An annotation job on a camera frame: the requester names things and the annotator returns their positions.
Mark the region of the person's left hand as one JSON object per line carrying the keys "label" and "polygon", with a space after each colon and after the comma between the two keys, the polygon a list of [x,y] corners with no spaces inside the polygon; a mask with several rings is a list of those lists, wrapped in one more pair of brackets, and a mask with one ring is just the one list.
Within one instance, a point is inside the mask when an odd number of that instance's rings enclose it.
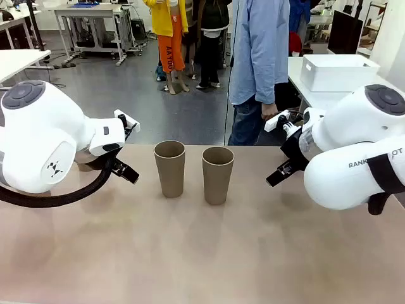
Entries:
{"label": "person's left hand", "polygon": [[261,104],[261,118],[264,121],[268,121],[273,118],[278,113],[278,108],[275,103],[272,104]]}

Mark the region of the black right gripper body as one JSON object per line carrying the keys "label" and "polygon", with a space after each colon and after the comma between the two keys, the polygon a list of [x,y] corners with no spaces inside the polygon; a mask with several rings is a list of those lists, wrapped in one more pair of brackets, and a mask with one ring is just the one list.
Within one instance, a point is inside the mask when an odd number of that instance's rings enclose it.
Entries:
{"label": "black right gripper body", "polygon": [[282,164],[283,173],[295,173],[304,171],[308,165],[308,159],[303,155],[299,147],[299,138],[302,135],[302,129],[299,128],[281,146],[282,152],[288,160]]}

